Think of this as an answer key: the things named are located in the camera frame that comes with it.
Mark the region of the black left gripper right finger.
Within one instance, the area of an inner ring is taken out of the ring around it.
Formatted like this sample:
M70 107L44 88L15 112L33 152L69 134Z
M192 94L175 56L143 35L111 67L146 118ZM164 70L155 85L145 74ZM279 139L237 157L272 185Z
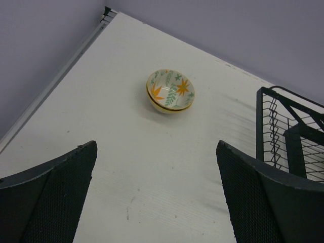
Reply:
M261 162L224 141L217 164L237 242L323 242L323 184Z

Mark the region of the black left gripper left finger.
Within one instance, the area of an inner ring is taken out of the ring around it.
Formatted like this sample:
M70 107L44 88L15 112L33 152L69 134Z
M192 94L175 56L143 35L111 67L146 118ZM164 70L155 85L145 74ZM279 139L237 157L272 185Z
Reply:
M1 242L73 242L97 143L1 178Z

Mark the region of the yellow sun pattern bowl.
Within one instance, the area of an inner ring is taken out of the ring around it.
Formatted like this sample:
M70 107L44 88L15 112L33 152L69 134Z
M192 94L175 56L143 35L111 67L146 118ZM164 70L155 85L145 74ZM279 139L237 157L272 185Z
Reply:
M192 103L191 103L190 105L188 105L187 107L185 107L185 108L183 108L183 109L178 109L178 110L176 110L176 109L166 108L166 107L164 107L164 106L161 106L160 104L158 104L157 102L155 102L155 101L152 99L151 95L149 94L148 89L146 89L146 93L147 93L148 99L149 99L149 101L150 101L152 107L153 107L154 109L156 109L156 110L157 110L158 112L160 112L160 113L164 113L164 114L179 114L179 113L182 113L182 112L188 110L188 109L192 106Z

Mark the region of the white floral leaf bowl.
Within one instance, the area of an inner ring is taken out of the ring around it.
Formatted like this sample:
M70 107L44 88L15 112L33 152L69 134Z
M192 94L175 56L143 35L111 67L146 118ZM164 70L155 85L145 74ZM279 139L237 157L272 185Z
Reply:
M152 99L170 109L183 109L194 102L194 86L184 74L172 69L154 71L146 82Z

